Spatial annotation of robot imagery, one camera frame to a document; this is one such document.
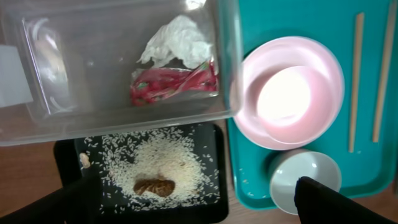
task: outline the pink plate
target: pink plate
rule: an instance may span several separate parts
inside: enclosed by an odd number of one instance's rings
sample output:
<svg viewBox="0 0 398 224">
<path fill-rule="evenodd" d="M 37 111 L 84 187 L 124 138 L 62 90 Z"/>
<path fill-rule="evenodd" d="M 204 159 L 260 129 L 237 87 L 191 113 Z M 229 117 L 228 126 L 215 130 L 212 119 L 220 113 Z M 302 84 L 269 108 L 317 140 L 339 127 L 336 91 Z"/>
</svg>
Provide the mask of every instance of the pink plate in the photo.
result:
<svg viewBox="0 0 398 224">
<path fill-rule="evenodd" d="M 335 105 L 333 114 L 324 131 L 334 122 L 344 97 L 344 80 L 341 67 L 335 56 L 322 44 L 304 37 L 283 37 L 272 40 L 257 48 L 243 62 L 243 107 L 234 117 L 239 130 L 253 143 L 274 150 L 288 150 L 302 147 L 312 140 L 288 144 L 271 138 L 262 125 L 256 109 L 260 91 L 271 76 L 283 69 L 307 66 L 318 71 L 327 80 Z"/>
</svg>

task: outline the turquoise tray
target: turquoise tray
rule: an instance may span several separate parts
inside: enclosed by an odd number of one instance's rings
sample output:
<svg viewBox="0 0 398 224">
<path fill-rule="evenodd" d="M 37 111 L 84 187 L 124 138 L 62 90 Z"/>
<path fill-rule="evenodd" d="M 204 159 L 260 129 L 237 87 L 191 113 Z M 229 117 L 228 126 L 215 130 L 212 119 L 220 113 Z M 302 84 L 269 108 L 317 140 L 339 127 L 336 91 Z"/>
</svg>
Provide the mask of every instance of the turquoise tray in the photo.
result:
<svg viewBox="0 0 398 224">
<path fill-rule="evenodd" d="M 397 32 L 379 143 L 373 143 L 371 135 L 389 1 L 241 0 L 240 8 L 246 55 L 267 41 L 288 35 L 317 40 L 334 53 L 345 75 L 343 107 L 331 128 L 304 148 L 325 153 L 338 163 L 343 176 L 340 192 L 345 196 L 368 196 L 386 188 L 396 169 Z M 350 154 L 348 135 L 354 18 L 359 12 L 365 12 L 363 57 L 355 152 Z M 246 139 L 232 119 L 228 120 L 228 131 L 237 198 L 253 210 L 275 208 L 269 195 L 266 170 L 278 152 L 261 148 Z"/>
</svg>

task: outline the clear plastic bin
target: clear plastic bin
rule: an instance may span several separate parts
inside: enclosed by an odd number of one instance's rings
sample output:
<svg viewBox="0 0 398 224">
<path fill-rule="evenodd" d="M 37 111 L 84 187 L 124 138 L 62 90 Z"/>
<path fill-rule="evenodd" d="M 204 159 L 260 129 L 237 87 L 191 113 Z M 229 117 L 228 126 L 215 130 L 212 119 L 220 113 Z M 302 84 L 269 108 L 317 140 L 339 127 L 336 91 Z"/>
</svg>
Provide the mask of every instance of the clear plastic bin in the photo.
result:
<svg viewBox="0 0 398 224">
<path fill-rule="evenodd" d="M 219 94 L 132 106 L 136 62 L 181 14 L 214 42 Z M 0 16 L 0 41 L 17 47 L 33 99 L 0 107 L 0 146 L 228 118 L 240 107 L 237 0 L 5 0 Z"/>
</svg>

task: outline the wooden chopstick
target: wooden chopstick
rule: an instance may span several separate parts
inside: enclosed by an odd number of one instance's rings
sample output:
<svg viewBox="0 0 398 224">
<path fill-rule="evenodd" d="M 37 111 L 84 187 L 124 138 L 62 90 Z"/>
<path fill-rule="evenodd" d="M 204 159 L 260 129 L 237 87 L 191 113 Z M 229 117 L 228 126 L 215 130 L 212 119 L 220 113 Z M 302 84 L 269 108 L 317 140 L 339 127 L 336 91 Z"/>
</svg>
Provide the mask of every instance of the wooden chopstick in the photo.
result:
<svg viewBox="0 0 398 224">
<path fill-rule="evenodd" d="M 384 38 L 384 50 L 381 62 L 379 93 L 377 95 L 376 114 L 374 116 L 373 142 L 379 142 L 381 119 L 383 114 L 384 99 L 386 97 L 386 88 L 388 74 L 390 71 L 392 44 L 394 41 L 394 30 L 397 18 L 397 0 L 392 0 L 389 7 L 389 15 L 386 26 L 386 36 Z"/>
<path fill-rule="evenodd" d="M 354 64 L 353 64 L 353 89 L 351 92 L 351 117 L 349 124 L 349 152 L 354 152 L 356 115 L 358 112 L 359 73 L 361 71 L 363 26 L 365 13 L 359 13 L 355 19 Z"/>
</svg>

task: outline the pile of rice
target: pile of rice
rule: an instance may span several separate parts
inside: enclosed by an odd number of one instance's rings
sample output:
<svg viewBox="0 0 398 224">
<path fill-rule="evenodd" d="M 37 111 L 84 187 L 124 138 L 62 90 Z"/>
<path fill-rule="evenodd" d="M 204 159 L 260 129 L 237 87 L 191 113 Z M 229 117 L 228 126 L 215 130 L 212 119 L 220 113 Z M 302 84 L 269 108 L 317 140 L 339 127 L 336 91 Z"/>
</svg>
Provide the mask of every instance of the pile of rice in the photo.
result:
<svg viewBox="0 0 398 224">
<path fill-rule="evenodd" d="M 214 197 L 217 202 L 220 198 L 218 190 L 206 194 L 204 189 L 205 185 L 216 189 L 218 186 L 203 173 L 206 167 L 193 153 L 193 139 L 182 134 L 178 128 L 171 127 L 102 136 L 99 166 L 102 168 L 100 173 L 106 174 L 102 177 L 103 183 L 120 187 L 124 198 L 129 200 L 128 206 L 134 211 L 207 204 L 205 197 Z M 85 142 L 91 147 L 94 145 L 91 138 L 86 138 Z M 137 180 L 159 177 L 175 182 L 170 196 L 163 198 L 152 192 L 140 196 L 133 190 Z"/>
</svg>

